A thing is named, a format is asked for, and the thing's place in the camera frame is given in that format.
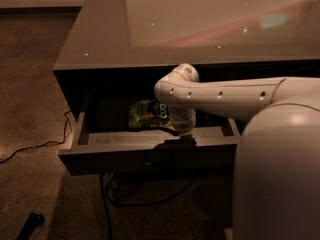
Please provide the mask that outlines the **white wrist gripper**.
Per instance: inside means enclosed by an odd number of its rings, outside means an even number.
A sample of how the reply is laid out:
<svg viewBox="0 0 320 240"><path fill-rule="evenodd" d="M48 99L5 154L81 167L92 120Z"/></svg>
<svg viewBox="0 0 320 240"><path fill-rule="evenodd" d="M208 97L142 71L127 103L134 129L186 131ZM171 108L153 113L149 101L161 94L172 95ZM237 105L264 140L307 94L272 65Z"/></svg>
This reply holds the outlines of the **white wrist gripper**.
<svg viewBox="0 0 320 240"><path fill-rule="evenodd" d="M169 117L174 129L179 132L181 140L192 140L191 131L196 125L196 112L194 109L170 107Z"/></svg>

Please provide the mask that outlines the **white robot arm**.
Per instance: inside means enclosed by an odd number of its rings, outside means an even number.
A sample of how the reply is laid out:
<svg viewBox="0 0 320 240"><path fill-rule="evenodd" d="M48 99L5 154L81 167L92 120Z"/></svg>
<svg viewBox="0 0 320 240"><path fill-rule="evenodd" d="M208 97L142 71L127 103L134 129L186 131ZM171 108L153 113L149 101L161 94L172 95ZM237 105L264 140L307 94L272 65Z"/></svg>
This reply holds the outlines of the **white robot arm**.
<svg viewBox="0 0 320 240"><path fill-rule="evenodd" d="M320 240L320 79L202 83L181 64L154 86L174 128L203 111L245 122L233 180L233 240Z"/></svg>

